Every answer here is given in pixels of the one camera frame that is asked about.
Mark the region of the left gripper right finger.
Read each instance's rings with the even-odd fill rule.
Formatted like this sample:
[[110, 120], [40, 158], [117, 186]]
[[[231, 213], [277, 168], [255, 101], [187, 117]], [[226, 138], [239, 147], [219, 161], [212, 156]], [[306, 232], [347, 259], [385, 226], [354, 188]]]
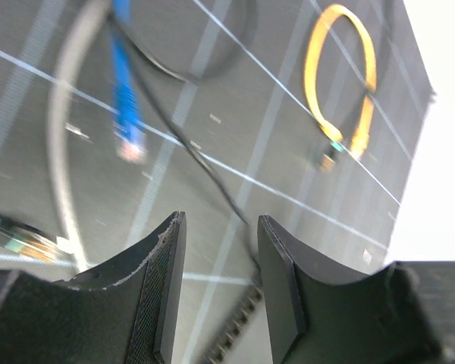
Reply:
[[275, 363], [436, 363], [441, 344], [395, 265], [356, 271], [259, 217], [259, 261]]

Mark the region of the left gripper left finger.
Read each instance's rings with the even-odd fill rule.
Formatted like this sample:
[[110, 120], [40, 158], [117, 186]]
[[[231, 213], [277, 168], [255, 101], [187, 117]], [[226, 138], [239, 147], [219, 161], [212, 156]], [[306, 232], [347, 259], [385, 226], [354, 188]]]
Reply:
[[0, 270], [0, 363], [170, 363], [186, 215], [68, 281]]

